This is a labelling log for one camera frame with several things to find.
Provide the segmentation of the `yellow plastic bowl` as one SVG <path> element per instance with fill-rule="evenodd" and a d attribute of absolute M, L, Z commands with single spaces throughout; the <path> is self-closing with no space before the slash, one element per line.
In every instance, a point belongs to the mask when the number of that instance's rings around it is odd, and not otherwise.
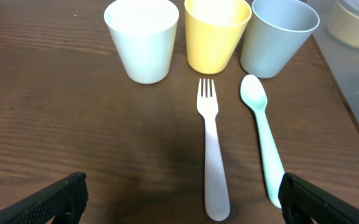
<path fill-rule="evenodd" d="M 337 0 L 327 28 L 339 41 L 359 49 L 359 0 Z"/>

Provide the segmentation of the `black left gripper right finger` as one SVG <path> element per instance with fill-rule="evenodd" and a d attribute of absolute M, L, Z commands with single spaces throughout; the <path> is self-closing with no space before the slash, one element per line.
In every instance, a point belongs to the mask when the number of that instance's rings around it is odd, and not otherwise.
<path fill-rule="evenodd" d="M 286 224 L 359 224 L 359 209 L 287 172 L 278 193 Z"/>

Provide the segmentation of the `white plastic cup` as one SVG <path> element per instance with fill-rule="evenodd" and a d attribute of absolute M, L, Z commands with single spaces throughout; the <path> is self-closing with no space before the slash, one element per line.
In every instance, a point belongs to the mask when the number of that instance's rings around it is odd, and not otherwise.
<path fill-rule="evenodd" d="M 141 84 L 163 80 L 170 69 L 179 10 L 168 0 L 116 0 L 104 12 L 128 76 Z"/>

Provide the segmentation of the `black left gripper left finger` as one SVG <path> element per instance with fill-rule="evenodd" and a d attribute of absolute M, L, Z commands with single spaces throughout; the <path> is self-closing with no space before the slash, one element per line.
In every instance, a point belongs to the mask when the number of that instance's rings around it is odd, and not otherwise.
<path fill-rule="evenodd" d="M 87 201 L 86 174 L 74 172 L 0 210 L 0 224 L 78 223 Z"/>

